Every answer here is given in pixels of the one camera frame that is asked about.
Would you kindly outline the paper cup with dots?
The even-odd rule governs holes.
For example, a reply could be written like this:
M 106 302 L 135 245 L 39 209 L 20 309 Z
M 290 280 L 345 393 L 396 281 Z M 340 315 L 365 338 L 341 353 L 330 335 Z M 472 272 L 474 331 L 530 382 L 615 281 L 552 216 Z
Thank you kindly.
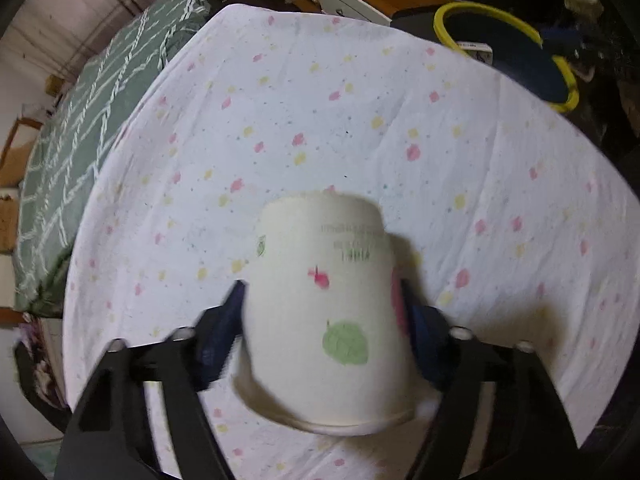
M 412 419 L 414 371 L 392 243 L 374 203 L 267 204 L 247 267 L 236 394 L 292 428 L 356 437 Z

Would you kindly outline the small white black box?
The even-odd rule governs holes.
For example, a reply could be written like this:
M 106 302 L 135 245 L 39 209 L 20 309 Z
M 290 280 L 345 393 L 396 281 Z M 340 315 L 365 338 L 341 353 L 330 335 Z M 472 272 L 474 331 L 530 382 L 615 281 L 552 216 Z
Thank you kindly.
M 486 65 L 491 65 L 494 60 L 494 51 L 489 44 L 483 44 L 482 42 L 458 42 L 458 47 L 464 54 L 470 58 L 474 58 L 475 61 L 481 62 Z

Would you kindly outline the green plaid bed quilt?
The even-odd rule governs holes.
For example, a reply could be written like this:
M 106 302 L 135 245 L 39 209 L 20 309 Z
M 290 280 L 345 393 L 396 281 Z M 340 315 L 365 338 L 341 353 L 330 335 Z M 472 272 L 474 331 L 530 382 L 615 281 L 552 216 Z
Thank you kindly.
M 153 2 L 90 58 L 41 128 L 21 183 L 12 254 L 18 312 L 62 315 L 81 218 L 116 136 L 210 14 L 208 0 Z

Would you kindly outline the white dotted table cloth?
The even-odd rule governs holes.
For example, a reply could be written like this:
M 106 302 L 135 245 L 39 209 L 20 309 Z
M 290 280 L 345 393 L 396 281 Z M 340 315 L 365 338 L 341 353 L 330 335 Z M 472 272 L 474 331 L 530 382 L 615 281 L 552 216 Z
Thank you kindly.
M 228 6 L 152 83 L 73 252 L 64 375 L 220 304 L 265 203 L 378 203 L 427 301 L 496 344 L 533 341 L 585 442 L 639 329 L 639 202 L 564 117 L 480 63 L 388 27 Z

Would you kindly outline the yellow box on nightstand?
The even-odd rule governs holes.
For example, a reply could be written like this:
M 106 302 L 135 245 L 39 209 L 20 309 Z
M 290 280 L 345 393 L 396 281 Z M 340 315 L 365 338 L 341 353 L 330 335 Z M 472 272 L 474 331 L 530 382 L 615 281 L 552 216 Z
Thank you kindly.
M 46 82 L 44 83 L 44 92 L 46 92 L 48 96 L 56 98 L 63 93 L 66 84 L 67 81 L 64 78 L 51 74 L 47 76 Z

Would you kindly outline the black bin yellow rim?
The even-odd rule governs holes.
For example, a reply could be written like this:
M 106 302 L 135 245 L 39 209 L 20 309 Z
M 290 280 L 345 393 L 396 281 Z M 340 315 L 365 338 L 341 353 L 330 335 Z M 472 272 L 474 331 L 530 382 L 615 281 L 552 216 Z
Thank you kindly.
M 542 99 L 560 114 L 572 112 L 579 90 L 570 64 L 544 47 L 540 33 L 516 16 L 475 2 L 447 3 L 437 9 L 433 28 L 439 42 L 468 58 L 470 47 L 488 47 L 487 63 Z

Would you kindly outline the pink white curtain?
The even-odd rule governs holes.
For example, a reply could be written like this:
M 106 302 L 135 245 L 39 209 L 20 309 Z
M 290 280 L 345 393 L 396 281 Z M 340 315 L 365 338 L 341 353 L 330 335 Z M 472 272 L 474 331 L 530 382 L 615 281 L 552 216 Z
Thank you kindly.
M 1 36 L 1 59 L 25 77 L 73 81 L 155 0 L 25 0 Z

